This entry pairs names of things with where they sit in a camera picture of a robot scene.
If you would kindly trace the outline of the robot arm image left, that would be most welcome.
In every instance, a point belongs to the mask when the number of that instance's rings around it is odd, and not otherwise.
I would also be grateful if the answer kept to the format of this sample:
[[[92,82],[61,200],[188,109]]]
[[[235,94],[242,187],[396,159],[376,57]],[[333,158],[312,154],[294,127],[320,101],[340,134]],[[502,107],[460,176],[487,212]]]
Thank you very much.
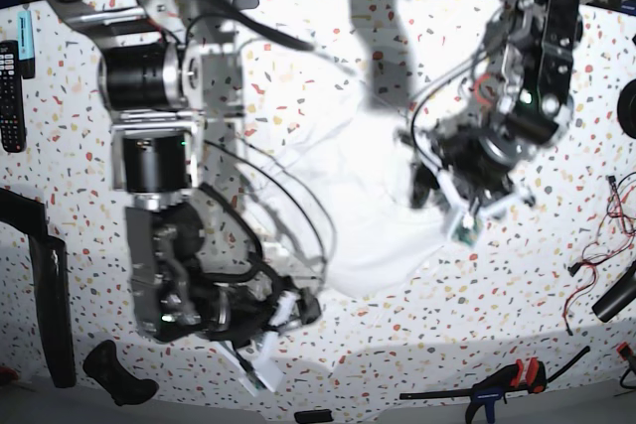
[[[133,311],[140,333],[162,344],[196,335],[215,343],[250,392],[275,390],[272,352],[287,329],[320,315],[314,294],[277,273],[231,203],[204,178],[204,61],[217,44],[191,39],[176,0],[46,0],[70,29],[99,49],[98,90],[111,120],[112,185],[125,211]],[[228,0],[199,0],[205,19],[235,21],[300,52],[310,45],[252,20]],[[200,192],[242,229],[251,248],[242,273],[208,273],[198,254]]]

